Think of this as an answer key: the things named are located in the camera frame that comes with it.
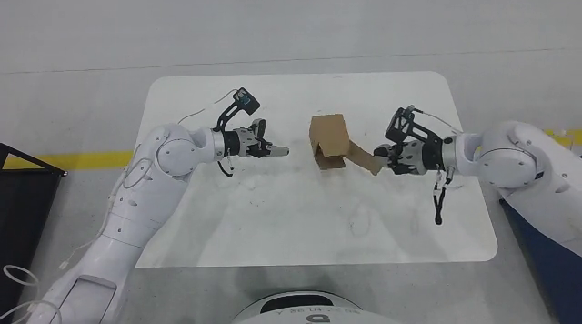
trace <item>white table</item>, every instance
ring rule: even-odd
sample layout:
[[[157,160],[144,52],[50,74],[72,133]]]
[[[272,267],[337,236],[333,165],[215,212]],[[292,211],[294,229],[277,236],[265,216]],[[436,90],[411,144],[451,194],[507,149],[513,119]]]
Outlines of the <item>white table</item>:
[[[266,139],[291,149],[288,157],[233,158],[227,178],[216,164],[200,166],[175,214],[152,238],[142,268],[323,265],[485,261],[497,240],[475,178],[456,177],[447,191],[444,223],[434,223],[435,173],[377,177],[346,162],[320,171],[309,145],[312,115],[342,113],[350,137],[372,151],[400,106],[414,104],[460,127],[447,81],[431,72],[164,77],[150,88],[139,142],[153,127],[188,118],[185,126],[212,127],[229,96],[244,86],[261,103],[227,126],[267,120]],[[434,119],[417,121],[440,136]]]

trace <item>cardboard piece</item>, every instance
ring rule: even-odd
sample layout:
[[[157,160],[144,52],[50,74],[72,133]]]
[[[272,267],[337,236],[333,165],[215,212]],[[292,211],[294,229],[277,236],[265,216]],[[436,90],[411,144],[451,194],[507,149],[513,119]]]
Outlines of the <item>cardboard piece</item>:
[[[343,168],[344,157],[377,175],[382,168],[372,155],[349,139],[346,121],[341,114],[312,116],[309,139],[319,169]]]

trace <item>black stand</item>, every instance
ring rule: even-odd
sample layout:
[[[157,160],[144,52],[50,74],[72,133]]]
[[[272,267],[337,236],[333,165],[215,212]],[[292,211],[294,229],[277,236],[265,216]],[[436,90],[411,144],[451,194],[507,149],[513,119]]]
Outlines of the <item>black stand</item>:
[[[9,155],[39,168],[4,170]],[[56,190],[66,171],[0,143],[0,268],[15,265],[30,268]],[[15,277],[29,281],[22,272]],[[18,304],[23,287],[0,272],[0,315]]]

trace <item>black cable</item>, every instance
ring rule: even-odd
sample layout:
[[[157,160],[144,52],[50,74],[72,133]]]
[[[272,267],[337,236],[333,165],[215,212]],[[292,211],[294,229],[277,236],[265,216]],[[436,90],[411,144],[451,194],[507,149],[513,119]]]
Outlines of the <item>black cable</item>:
[[[443,218],[441,217],[441,212],[443,211],[443,201],[445,200],[445,192],[447,191],[446,187],[443,187],[440,190],[440,197],[437,200],[437,196],[433,194],[433,202],[435,203],[435,223],[440,226],[443,224]]]
[[[228,172],[226,172],[225,168],[222,167],[222,164],[220,163],[220,161],[216,161],[216,163],[218,163],[218,166],[220,167],[220,171],[222,171],[223,174],[225,174],[227,177],[232,177],[233,174],[229,174]]]
[[[441,216],[441,212],[443,211],[443,201],[445,201],[445,194],[447,192],[446,186],[450,184],[452,179],[448,178],[445,180],[445,185],[440,190],[440,196],[437,199],[437,196],[433,193],[433,203],[435,203],[435,223],[440,226],[443,224],[443,217]],[[438,191],[438,183],[435,183],[434,191]]]

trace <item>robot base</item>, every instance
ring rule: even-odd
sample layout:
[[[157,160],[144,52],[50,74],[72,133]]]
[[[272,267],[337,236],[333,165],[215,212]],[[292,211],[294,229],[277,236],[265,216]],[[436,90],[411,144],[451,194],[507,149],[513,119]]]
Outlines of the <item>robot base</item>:
[[[353,302],[321,291],[293,291],[276,294],[251,304],[233,324],[398,324],[363,311]]]

